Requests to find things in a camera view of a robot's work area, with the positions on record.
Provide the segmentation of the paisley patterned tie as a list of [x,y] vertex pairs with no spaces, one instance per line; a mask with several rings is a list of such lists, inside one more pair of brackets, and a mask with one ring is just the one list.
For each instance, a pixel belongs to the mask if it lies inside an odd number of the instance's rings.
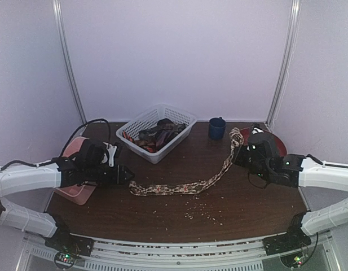
[[244,136],[238,127],[234,127],[228,134],[229,153],[221,164],[219,171],[207,179],[190,180],[179,183],[139,183],[130,181],[129,192],[134,196],[173,196],[197,195],[215,186],[232,168],[239,150],[244,146]]

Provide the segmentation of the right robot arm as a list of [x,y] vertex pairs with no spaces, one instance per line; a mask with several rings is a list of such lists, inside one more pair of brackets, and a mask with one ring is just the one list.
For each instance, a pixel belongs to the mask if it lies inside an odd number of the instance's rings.
[[[269,132],[239,133],[236,136],[237,165],[257,176],[265,186],[270,184],[292,188],[320,187],[348,192],[348,164],[320,160],[311,154],[281,155],[275,136]],[[295,215],[282,243],[296,248],[304,237],[348,223],[348,197],[317,211]]]

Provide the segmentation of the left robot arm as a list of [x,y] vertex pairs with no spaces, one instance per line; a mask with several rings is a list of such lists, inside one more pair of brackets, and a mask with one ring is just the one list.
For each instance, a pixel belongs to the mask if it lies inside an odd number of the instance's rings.
[[125,185],[135,174],[116,163],[121,148],[80,137],[70,153],[40,163],[13,160],[0,166],[0,226],[8,226],[52,239],[63,251],[74,246],[65,225],[48,213],[37,212],[9,201],[11,194],[37,189],[64,189],[72,186],[111,187]]

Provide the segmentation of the dark ties in basket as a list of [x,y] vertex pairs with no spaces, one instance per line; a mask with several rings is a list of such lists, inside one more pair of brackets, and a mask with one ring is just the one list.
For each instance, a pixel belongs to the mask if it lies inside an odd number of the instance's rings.
[[168,118],[165,118],[159,120],[153,128],[140,130],[137,140],[133,139],[125,131],[122,132],[122,135],[138,147],[150,153],[155,153],[165,147],[179,133],[184,131],[186,127],[187,125],[185,123],[174,123]]

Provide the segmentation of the white perforated plastic basket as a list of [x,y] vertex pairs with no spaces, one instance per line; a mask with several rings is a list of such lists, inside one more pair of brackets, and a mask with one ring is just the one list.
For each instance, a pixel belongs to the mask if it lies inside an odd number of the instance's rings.
[[134,153],[152,164],[161,161],[190,133],[197,118],[167,104],[157,104],[116,131]]

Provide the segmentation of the dark blue mug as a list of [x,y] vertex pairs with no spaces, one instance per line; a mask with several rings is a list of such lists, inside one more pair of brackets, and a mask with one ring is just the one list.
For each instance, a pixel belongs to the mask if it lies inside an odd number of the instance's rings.
[[212,140],[221,140],[226,130],[226,121],[222,117],[209,120],[208,136]]

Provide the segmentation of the red round plate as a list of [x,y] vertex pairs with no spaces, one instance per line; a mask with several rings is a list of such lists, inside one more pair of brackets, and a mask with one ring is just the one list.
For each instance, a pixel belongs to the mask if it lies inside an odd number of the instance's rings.
[[[282,142],[282,140],[277,137],[276,135],[272,134],[271,132],[267,131],[267,130],[263,130],[264,133],[266,134],[270,134],[271,136],[273,136],[274,138],[274,141],[277,145],[277,148],[279,150],[279,155],[280,156],[285,156],[287,155],[287,148],[285,146],[285,144]],[[241,128],[240,129],[240,133],[241,135],[243,136],[243,139],[244,139],[244,145],[247,145],[248,144],[248,138],[249,136],[251,135],[250,133],[250,127],[247,127],[247,128]]]

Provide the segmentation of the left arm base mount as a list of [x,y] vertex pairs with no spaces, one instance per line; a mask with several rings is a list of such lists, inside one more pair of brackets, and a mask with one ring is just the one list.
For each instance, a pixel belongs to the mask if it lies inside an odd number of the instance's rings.
[[44,237],[45,246],[73,256],[90,256],[94,245],[92,238],[69,234],[67,237]]

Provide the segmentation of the aluminium front rail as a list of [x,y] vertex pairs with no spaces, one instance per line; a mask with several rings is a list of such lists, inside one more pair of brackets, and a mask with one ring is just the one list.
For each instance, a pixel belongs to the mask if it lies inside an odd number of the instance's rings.
[[329,231],[299,249],[266,255],[259,238],[194,243],[129,242],[92,238],[90,256],[73,256],[26,235],[15,270],[342,270]]

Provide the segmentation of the left frame post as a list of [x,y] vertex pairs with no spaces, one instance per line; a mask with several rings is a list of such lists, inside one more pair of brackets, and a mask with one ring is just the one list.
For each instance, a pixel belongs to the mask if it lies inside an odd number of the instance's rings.
[[53,0],[52,1],[52,7],[54,12],[54,17],[56,21],[56,27],[58,30],[59,40],[60,40],[60,46],[61,51],[64,59],[64,67],[67,74],[67,79],[69,83],[69,88],[71,90],[74,105],[76,107],[76,110],[78,112],[78,115],[80,117],[81,123],[86,122],[86,116],[83,110],[83,105],[81,102],[81,98],[78,92],[76,79],[73,72],[72,62],[69,54],[69,48],[67,44],[67,38],[65,34],[65,28],[64,28],[64,19],[62,14],[62,8],[61,8],[61,1],[60,0]]

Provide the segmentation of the frame post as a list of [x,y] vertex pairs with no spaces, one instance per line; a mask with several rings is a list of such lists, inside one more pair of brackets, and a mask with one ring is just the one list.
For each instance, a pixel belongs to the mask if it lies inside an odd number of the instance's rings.
[[60,40],[60,46],[61,51],[64,59],[64,67],[67,74],[67,79],[69,83],[69,88],[71,90],[74,105],[76,107],[76,110],[78,112],[78,115],[80,117],[81,123],[86,122],[86,116],[83,110],[83,105],[81,102],[81,98],[78,92],[76,79],[73,72],[72,62],[69,54],[69,48],[67,44],[67,38],[65,34],[65,28],[64,28],[64,19],[62,14],[62,8],[61,8],[61,1],[60,0],[53,0],[52,1],[52,7],[54,12],[54,17],[56,21],[56,27],[58,30],[59,40]]
[[279,76],[277,79],[271,107],[266,120],[266,125],[269,127],[269,129],[273,129],[275,126],[275,120],[277,119],[279,109],[283,100],[287,79],[289,76],[289,66],[292,61],[294,48],[296,44],[300,11],[301,1],[293,0],[290,9],[287,37],[285,40],[283,57],[279,69]]

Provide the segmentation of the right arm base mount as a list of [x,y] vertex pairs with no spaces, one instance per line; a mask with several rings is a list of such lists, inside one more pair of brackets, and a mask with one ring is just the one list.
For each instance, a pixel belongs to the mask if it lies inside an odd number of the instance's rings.
[[312,243],[311,238],[306,235],[289,233],[266,237],[262,242],[267,256],[296,250]]

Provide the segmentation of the right frame post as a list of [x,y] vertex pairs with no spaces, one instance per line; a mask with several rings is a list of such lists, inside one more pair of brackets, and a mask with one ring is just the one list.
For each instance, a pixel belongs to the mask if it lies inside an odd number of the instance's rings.
[[300,11],[301,1],[293,0],[290,9],[287,37],[285,40],[283,57],[279,69],[279,76],[277,79],[271,107],[266,120],[266,125],[269,127],[269,129],[273,129],[275,126],[275,120],[277,119],[279,109],[283,100],[287,79],[289,76],[289,66],[292,61],[294,48],[296,44]]

